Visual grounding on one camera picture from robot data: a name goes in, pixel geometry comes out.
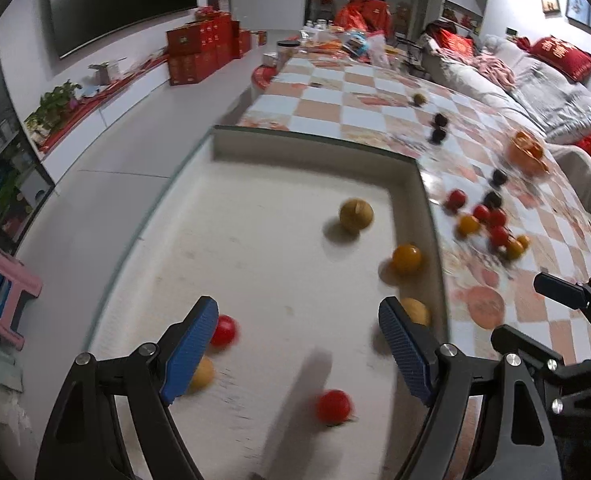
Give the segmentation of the grey sofa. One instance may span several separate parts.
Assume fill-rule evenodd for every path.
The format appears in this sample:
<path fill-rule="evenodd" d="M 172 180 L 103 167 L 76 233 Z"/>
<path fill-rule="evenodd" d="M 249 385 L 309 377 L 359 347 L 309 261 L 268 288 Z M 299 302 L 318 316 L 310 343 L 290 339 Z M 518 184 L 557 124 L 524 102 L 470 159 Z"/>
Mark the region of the grey sofa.
<path fill-rule="evenodd" d="M 484 38 L 481 55 L 511 70 L 515 83 L 510 87 L 483 76 L 463 55 L 449 55 L 427 34 L 419 44 L 423 67 L 434 82 L 489 105 L 544 142 L 591 214 L 591 155 L 579 147 L 591 135 L 591 92 L 583 84 L 573 84 L 559 70 L 497 36 Z"/>

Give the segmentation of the red gift boxes stack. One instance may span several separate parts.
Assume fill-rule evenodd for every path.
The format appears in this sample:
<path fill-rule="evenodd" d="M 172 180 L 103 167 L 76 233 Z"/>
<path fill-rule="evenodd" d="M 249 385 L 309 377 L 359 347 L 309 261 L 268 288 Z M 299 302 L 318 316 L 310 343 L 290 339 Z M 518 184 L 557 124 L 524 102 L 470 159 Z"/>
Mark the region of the red gift boxes stack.
<path fill-rule="evenodd" d="M 166 63 L 171 86 L 199 84 L 268 42 L 266 30 L 250 30 L 232 14 L 199 8 L 196 20 L 166 32 Z"/>

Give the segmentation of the red cushion with characters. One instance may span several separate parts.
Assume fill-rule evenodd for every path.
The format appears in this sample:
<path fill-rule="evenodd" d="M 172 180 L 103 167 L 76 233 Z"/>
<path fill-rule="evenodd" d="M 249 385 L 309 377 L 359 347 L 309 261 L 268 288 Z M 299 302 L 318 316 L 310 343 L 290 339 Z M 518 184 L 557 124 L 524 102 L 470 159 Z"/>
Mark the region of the red cushion with characters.
<path fill-rule="evenodd" d="M 532 44 L 529 53 L 573 82 L 584 82 L 591 76 L 591 54 L 568 41 L 548 36 Z"/>

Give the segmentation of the white green tray box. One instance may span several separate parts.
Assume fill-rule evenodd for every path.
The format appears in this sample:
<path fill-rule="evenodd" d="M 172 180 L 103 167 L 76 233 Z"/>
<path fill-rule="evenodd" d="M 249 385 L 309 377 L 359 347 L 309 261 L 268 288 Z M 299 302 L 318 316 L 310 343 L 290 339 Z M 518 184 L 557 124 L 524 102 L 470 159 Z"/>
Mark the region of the white green tray box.
<path fill-rule="evenodd" d="M 373 223 L 339 222 L 361 198 Z M 393 268 L 414 244 L 422 266 Z M 90 343 L 126 356 L 209 296 L 238 323 L 215 378 L 171 413 L 208 479 L 391 479 L 425 418 L 378 325 L 385 297 L 415 298 L 445 331 L 437 237 L 414 159 L 324 136 L 215 128 L 187 160 L 125 260 Z M 348 422 L 316 416 L 326 391 Z"/>

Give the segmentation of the brown longan fruit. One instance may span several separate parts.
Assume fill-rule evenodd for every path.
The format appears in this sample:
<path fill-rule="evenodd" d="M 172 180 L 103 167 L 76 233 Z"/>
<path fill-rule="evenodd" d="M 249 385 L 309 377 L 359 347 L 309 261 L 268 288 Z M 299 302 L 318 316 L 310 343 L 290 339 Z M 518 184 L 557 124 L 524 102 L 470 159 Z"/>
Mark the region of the brown longan fruit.
<path fill-rule="evenodd" d="M 204 390 L 209 387 L 215 378 L 215 367 L 213 362 L 204 356 L 190 379 L 188 391 L 191 393 Z"/>
<path fill-rule="evenodd" d="M 431 312 L 429 308 L 421 301 L 415 298 L 402 298 L 399 300 L 402 307 L 410 319 L 419 325 L 429 326 L 431 323 Z"/>
<path fill-rule="evenodd" d="M 339 210 L 339 222 L 347 232 L 358 234 L 373 223 L 373 207 L 361 198 L 350 198 Z"/>

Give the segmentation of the dark red plum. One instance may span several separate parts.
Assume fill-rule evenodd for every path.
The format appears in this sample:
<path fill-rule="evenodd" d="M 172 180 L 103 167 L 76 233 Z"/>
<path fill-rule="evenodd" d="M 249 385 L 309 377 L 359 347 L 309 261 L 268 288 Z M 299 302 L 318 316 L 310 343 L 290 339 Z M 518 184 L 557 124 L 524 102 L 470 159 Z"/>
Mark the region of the dark red plum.
<path fill-rule="evenodd" d="M 483 205 L 489 210 L 501 208 L 503 206 L 503 197 L 496 191 L 489 191 L 483 198 Z"/>

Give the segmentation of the green potted plant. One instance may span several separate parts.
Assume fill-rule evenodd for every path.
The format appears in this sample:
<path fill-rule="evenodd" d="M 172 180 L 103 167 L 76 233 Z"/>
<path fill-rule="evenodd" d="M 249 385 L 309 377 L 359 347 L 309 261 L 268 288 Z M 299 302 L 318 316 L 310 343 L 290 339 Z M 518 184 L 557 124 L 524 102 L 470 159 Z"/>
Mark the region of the green potted plant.
<path fill-rule="evenodd" d="M 45 92 L 38 108 L 26 118 L 29 131 L 52 133 L 60 129 L 78 108 L 80 102 L 76 91 L 81 89 L 80 84 L 67 80 L 52 91 Z"/>

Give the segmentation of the pink plastic stool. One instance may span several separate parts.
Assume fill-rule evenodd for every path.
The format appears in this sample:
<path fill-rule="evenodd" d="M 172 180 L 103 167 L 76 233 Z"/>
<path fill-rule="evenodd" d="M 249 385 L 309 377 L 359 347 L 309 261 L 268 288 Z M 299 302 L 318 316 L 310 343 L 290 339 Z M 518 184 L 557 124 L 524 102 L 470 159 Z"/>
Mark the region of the pink plastic stool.
<path fill-rule="evenodd" d="M 38 298 L 42 280 L 20 261 L 0 251 L 0 338 L 17 350 L 24 346 L 24 338 L 17 332 L 22 302 Z"/>

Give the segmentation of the red cherry tomato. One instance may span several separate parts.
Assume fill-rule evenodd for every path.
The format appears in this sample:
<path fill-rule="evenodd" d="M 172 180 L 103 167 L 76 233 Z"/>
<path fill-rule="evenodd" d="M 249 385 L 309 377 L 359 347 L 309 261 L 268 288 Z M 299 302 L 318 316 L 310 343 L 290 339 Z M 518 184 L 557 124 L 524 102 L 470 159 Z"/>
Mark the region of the red cherry tomato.
<path fill-rule="evenodd" d="M 509 235 L 505 226 L 493 226 L 489 230 L 489 241 L 495 248 L 505 247 L 509 241 Z"/>
<path fill-rule="evenodd" d="M 480 223 L 486 224 L 489 221 L 489 216 L 491 215 L 491 211 L 483 204 L 478 204 L 473 208 L 472 215 L 476 218 Z"/>
<path fill-rule="evenodd" d="M 504 209 L 496 208 L 489 213 L 489 220 L 487 220 L 487 226 L 490 229 L 498 228 L 499 226 L 505 226 L 507 224 L 507 214 Z"/>
<path fill-rule="evenodd" d="M 328 390 L 316 402 L 317 419 L 327 426 L 342 425 L 350 420 L 352 414 L 353 403 L 342 390 Z"/>
<path fill-rule="evenodd" d="M 467 200 L 467 194 L 460 188 L 455 188 L 455 190 L 449 193 L 445 207 L 450 211 L 459 211 L 466 205 Z"/>
<path fill-rule="evenodd" d="M 210 340 L 213 348 L 221 349 L 230 346 L 237 338 L 238 323 L 228 315 L 220 315 Z"/>

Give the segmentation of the yellow cherry tomato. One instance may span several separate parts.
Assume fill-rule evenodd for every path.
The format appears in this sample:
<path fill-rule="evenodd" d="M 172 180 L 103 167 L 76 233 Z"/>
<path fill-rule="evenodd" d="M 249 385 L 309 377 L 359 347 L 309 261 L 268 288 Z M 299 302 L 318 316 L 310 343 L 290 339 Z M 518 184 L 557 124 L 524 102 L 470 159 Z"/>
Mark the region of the yellow cherry tomato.
<path fill-rule="evenodd" d="M 531 241 L 525 234 L 519 235 L 517 237 L 517 241 L 522 245 L 522 247 L 524 249 L 527 249 L 530 247 Z"/>
<path fill-rule="evenodd" d="M 467 237 L 478 233 L 481 229 L 481 222 L 473 214 L 461 216 L 457 224 L 457 232 L 461 237 Z"/>
<path fill-rule="evenodd" d="M 509 261 L 519 259 L 524 253 L 524 246 L 515 237 L 509 237 L 505 244 L 505 257 Z"/>
<path fill-rule="evenodd" d="M 416 245 L 403 244 L 394 249 L 391 262 L 399 275 L 410 275 L 421 268 L 422 259 L 422 252 Z"/>

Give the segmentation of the pink blanket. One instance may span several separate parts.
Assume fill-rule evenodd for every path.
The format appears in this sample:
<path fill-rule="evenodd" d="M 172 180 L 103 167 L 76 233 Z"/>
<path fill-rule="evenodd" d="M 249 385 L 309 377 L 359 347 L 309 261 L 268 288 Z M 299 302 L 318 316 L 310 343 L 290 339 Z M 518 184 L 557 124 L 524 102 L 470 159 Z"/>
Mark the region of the pink blanket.
<path fill-rule="evenodd" d="M 513 70 L 500 58 L 482 53 L 471 60 L 471 66 L 487 80 L 505 91 L 515 88 L 516 77 Z"/>

